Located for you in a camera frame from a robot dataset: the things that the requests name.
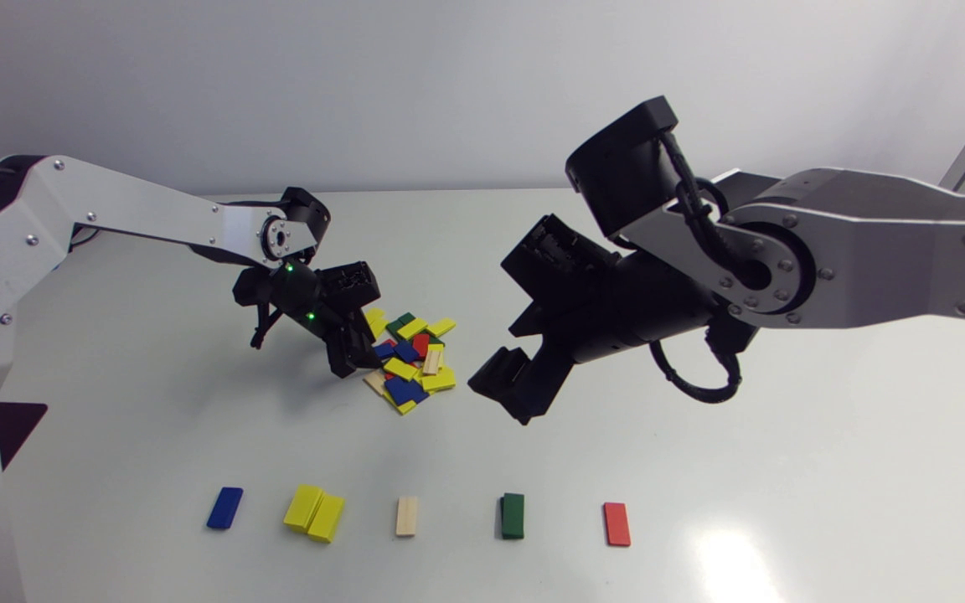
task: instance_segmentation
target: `white table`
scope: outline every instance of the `white table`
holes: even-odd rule
[[[251,350],[236,267],[104,234],[24,299],[0,396],[50,407],[5,476],[30,603],[965,600],[964,322],[761,332],[717,407],[641,348],[575,368],[524,428],[467,378],[513,343],[528,297],[498,263],[529,226],[601,240],[578,196],[319,196],[315,266],[367,260],[387,313],[458,320],[460,386],[398,416],[290,321]],[[723,379],[701,332],[666,349]],[[299,483],[348,499],[332,545],[282,526]],[[215,532],[222,486],[245,497]],[[495,538],[503,492],[526,495],[524,541]],[[605,545],[605,501],[630,549]]]

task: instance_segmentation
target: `red wooden block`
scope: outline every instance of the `red wooden block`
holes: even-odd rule
[[[419,358],[426,358],[426,346],[430,346],[430,336],[425,332],[419,333],[412,338],[412,347],[419,352]]]
[[[606,513],[606,539],[609,546],[632,546],[632,534],[627,530],[627,508],[623,502],[602,505]]]

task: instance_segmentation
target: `wooden block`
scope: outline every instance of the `wooden block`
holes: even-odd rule
[[[386,395],[386,371],[379,368],[371,373],[364,375],[364,383],[367,383],[376,394],[385,397]]]
[[[368,308],[368,310],[364,312],[364,319],[369,323],[374,322],[375,319],[380,319],[381,317],[385,316],[386,311],[382,308]]]
[[[441,319],[432,325],[426,326],[426,332],[431,333],[434,337],[440,337],[445,335],[446,332],[452,331],[452,328],[456,325],[456,321]]]
[[[397,335],[400,335],[404,339],[412,339],[414,336],[419,335],[422,329],[426,328],[426,321],[422,319],[415,319],[413,321],[407,322],[402,328],[397,329]]]
[[[390,361],[386,363],[386,373],[395,374],[404,381],[411,381],[412,378],[415,377],[415,371],[415,366],[399,358],[390,358]]]
[[[296,488],[296,495],[292,497],[292,502],[288,503],[288,511],[285,512],[284,524],[292,528],[292,531],[306,533],[307,527],[311,526],[312,519],[315,518],[315,511],[318,504],[323,499],[323,489],[318,486],[300,484]]]
[[[524,495],[506,492],[501,497],[501,538],[524,538]]]
[[[627,508],[623,502],[601,505],[606,515],[606,539],[609,546],[632,546],[632,535],[627,529]]]
[[[214,501],[214,508],[211,508],[210,518],[207,518],[207,527],[212,530],[229,530],[233,524],[233,518],[237,515],[237,505],[240,504],[240,497],[245,495],[242,488],[222,488],[218,499]]]
[[[426,356],[426,347],[430,346],[430,336],[426,335],[425,332],[418,333],[418,335],[412,338],[412,347],[415,348],[419,358],[424,358]]]
[[[414,537],[419,497],[402,496],[397,499],[397,530],[399,537]]]
[[[315,518],[311,527],[307,528],[307,537],[315,542],[332,543],[333,535],[337,534],[341,511],[345,508],[345,499],[339,496],[324,496],[315,511]]]
[[[437,374],[437,370],[441,367],[441,355],[443,352],[441,348],[432,349],[426,352],[426,360],[422,363],[422,373],[423,374]]]
[[[422,383],[422,388],[424,392],[428,394],[433,394],[434,392],[441,392],[442,389],[450,389],[457,384],[457,376],[452,372],[452,368],[440,367],[437,370],[437,374],[424,375],[424,378],[419,380]]]

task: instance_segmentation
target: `green wooden block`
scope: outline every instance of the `green wooden block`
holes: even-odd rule
[[[501,538],[524,537],[524,495],[506,492],[501,497]]]

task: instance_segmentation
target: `pile of wooden blocks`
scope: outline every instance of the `pile of wooden blocks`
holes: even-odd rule
[[[374,347],[385,365],[365,375],[364,382],[401,415],[407,415],[430,394],[457,384],[456,374],[445,364],[445,343],[439,339],[452,331],[456,322],[441,319],[428,324],[412,313],[390,321],[379,308],[367,310],[364,316],[376,341],[383,332],[391,336]]]

